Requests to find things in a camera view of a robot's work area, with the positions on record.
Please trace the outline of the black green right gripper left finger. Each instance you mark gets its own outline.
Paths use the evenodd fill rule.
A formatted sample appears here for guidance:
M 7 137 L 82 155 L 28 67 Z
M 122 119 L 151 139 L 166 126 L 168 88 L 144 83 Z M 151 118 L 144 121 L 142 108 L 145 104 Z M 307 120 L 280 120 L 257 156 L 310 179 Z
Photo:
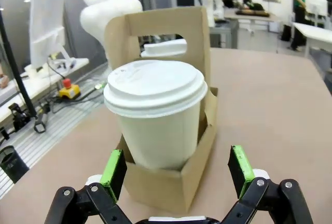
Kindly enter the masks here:
M 131 223 L 117 205 L 126 171 L 123 150 L 113 150 L 98 182 L 78 191 L 69 186 L 57 190 L 49 209 L 49 223 L 86 223 L 90 216 L 99 216 L 103 223 Z

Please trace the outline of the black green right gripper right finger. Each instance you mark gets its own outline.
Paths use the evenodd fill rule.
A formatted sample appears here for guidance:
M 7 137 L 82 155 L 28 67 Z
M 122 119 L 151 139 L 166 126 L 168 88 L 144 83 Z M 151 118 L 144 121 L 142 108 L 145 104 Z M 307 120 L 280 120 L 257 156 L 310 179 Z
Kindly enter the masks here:
M 251 223 L 258 211 L 268 212 L 274 223 L 311 223 L 299 183 L 274 183 L 266 171 L 253 169 L 240 145 L 230 148 L 228 167 L 238 200 L 221 223 Z

